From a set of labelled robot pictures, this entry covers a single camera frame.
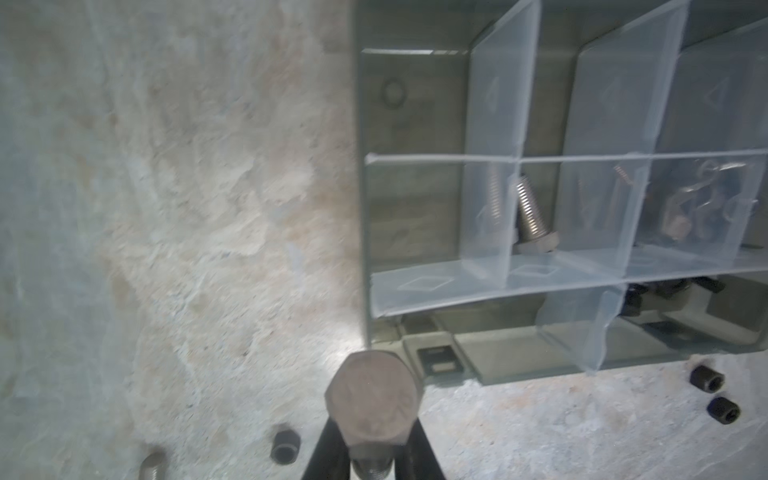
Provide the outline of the silver wing nuts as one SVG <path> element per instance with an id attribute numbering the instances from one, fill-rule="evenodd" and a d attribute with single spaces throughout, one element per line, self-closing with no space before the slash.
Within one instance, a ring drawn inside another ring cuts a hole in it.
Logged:
<path id="1" fill-rule="evenodd" d="M 735 220 L 749 160 L 697 158 L 682 166 L 683 177 L 664 197 L 658 228 L 667 241 L 710 243 Z"/>

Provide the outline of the black wing nut pair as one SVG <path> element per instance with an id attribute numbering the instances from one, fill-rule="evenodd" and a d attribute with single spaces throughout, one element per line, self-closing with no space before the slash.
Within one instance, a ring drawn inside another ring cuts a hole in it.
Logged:
<path id="1" fill-rule="evenodd" d="M 718 294 L 725 289 L 725 283 L 723 281 L 707 276 L 630 283 L 625 293 L 620 316 L 638 317 L 642 311 L 643 296 L 646 294 L 655 295 L 662 300 L 669 301 L 674 300 L 692 285 L 698 285 L 714 294 Z"/>

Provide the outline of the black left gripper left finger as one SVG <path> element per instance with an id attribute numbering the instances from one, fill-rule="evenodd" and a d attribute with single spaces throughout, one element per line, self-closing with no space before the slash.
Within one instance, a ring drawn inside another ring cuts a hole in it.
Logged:
<path id="1" fill-rule="evenodd" d="M 328 418 L 302 480 L 349 480 L 351 465 L 349 450 L 337 424 Z"/>

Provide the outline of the grey compartment organizer box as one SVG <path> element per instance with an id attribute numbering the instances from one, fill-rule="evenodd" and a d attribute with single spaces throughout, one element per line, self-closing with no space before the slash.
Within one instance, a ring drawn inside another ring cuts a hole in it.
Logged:
<path id="1" fill-rule="evenodd" d="M 353 40 L 367 347 L 437 385 L 766 349 L 765 2 L 358 1 Z M 734 222 L 663 239 L 709 157 L 754 163 Z M 517 249 L 521 174 L 552 252 Z"/>

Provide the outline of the silver spacer cluster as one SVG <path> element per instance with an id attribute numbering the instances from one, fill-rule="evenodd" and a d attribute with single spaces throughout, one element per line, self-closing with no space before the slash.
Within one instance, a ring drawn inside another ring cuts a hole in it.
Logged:
<path id="1" fill-rule="evenodd" d="M 167 476 L 168 457 L 164 451 L 150 453 L 139 467 L 139 480 L 165 480 Z"/>

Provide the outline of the silver hex bolt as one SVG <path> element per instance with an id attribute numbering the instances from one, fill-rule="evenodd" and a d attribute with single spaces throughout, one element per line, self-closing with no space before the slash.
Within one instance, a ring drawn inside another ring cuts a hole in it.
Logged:
<path id="1" fill-rule="evenodd" d="M 405 450 L 423 387 L 395 353 L 350 354 L 332 378 L 325 402 L 360 479 L 385 479 Z"/>

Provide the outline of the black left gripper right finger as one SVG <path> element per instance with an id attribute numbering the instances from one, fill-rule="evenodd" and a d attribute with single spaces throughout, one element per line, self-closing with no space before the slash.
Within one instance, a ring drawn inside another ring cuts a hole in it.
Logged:
<path id="1" fill-rule="evenodd" d="M 426 432 L 417 419 L 405 446 L 394 461 L 396 480 L 445 480 Z"/>

